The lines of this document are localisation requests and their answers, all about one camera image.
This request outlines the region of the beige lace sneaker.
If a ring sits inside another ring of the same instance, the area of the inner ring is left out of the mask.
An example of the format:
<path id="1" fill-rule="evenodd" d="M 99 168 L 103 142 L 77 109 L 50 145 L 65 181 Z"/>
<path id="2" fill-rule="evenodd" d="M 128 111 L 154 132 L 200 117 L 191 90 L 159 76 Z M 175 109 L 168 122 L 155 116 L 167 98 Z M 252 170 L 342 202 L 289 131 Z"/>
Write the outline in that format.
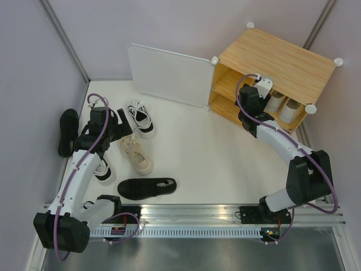
<path id="1" fill-rule="evenodd" d="M 145 176 L 153 171 L 153 162 L 142 148 L 142 141 L 132 133 L 119 140 L 119 148 L 137 174 Z"/>

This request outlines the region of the black and white sneaker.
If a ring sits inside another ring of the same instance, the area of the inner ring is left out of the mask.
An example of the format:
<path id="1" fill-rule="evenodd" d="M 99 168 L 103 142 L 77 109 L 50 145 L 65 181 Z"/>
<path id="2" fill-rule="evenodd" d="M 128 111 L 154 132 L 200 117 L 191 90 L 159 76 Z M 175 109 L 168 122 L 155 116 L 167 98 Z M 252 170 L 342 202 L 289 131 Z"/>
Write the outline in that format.
<path id="1" fill-rule="evenodd" d="M 143 102 L 138 102 L 137 100 L 132 101 L 127 106 L 127 111 L 133 119 L 142 138 L 151 138 L 156 134 L 156 128 L 152 118 Z"/>

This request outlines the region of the white leather sneaker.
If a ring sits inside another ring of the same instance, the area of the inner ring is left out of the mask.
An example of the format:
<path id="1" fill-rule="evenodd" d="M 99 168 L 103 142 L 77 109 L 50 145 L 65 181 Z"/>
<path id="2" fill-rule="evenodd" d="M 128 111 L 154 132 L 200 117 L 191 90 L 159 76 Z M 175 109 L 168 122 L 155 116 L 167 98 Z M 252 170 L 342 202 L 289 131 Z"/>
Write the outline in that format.
<path id="1" fill-rule="evenodd" d="M 284 94 L 278 91 L 273 91 L 271 94 L 271 98 L 268 104 L 266 105 L 265 109 L 269 112 L 276 112 L 281 106 L 284 99 L 285 99 Z"/>
<path id="2" fill-rule="evenodd" d="M 303 111 L 303 104 L 288 98 L 279 112 L 279 120 L 285 124 L 292 124 Z"/>

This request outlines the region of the white translucent cabinet door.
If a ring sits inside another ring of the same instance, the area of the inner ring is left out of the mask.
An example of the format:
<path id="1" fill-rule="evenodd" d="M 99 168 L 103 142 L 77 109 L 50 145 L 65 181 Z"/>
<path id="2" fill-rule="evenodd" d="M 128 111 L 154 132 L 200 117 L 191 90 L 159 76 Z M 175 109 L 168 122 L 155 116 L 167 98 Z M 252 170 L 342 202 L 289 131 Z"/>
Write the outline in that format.
<path id="1" fill-rule="evenodd" d="M 200 108 L 209 104 L 218 57 L 209 60 L 133 43 L 127 52 L 139 92 Z"/>

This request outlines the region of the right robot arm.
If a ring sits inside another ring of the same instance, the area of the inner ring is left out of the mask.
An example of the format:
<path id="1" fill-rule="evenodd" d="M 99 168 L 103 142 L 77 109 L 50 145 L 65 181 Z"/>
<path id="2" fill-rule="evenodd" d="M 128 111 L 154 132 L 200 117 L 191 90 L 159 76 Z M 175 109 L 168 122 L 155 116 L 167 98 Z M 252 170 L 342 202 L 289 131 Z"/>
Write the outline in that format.
<path id="1" fill-rule="evenodd" d="M 261 98 L 254 86 L 244 84 L 236 98 L 239 120 L 253 137 L 267 143 L 288 166 L 285 188 L 262 197 L 258 218 L 270 223 L 278 215 L 287 217 L 287 209 L 308 204 L 334 193 L 329 155 L 314 151 L 295 141 L 274 118 L 264 111 L 270 95 Z"/>

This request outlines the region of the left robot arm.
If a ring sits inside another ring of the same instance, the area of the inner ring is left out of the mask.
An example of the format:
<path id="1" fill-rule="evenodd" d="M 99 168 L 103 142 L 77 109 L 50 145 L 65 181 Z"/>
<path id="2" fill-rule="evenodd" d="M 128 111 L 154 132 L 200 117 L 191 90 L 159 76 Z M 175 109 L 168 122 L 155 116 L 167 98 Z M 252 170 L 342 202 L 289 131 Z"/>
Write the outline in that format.
<path id="1" fill-rule="evenodd" d="M 132 128 L 122 108 L 112 111 L 95 107 L 90 120 L 74 143 L 72 168 L 56 198 L 45 213 L 37 213 L 34 228 L 44 248 L 81 253 L 90 233 L 102 222 L 116 224 L 122 220 L 119 196 L 100 195 L 87 209 L 83 199 L 105 152 L 114 141 L 128 136 Z"/>

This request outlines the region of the wooden shoe cabinet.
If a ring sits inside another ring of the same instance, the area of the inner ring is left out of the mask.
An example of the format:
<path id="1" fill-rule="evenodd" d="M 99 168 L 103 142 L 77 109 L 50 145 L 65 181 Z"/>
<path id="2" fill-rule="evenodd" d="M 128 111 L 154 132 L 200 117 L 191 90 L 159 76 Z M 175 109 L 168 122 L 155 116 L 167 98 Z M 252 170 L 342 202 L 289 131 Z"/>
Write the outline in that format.
<path id="1" fill-rule="evenodd" d="M 341 58 L 328 59 L 259 30 L 252 22 L 218 59 L 209 97 L 210 108 L 238 124 L 240 110 L 235 89 L 244 84 L 254 86 L 256 74 L 260 74 L 273 80 L 269 94 L 278 91 L 285 95 L 276 112 L 265 111 L 287 133 L 294 132 L 307 115 L 316 113 L 315 103 L 335 68 L 344 63 Z M 279 120 L 279 112 L 288 98 L 303 104 L 302 113 L 292 124 Z"/>

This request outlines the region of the black canvas sneaker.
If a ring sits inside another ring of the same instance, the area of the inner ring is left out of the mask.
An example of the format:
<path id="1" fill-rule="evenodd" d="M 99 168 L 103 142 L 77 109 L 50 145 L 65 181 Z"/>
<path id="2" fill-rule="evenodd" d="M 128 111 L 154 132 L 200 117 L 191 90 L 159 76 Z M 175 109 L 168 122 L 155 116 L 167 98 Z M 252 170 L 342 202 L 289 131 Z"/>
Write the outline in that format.
<path id="1" fill-rule="evenodd" d="M 60 117 L 60 141 L 58 154 L 69 158 L 73 154 L 73 145 L 78 137 L 79 116 L 76 110 L 69 108 Z"/>
<path id="2" fill-rule="evenodd" d="M 131 178 L 118 184 L 118 193 L 129 200 L 145 200 L 175 192 L 177 183 L 173 178 Z"/>

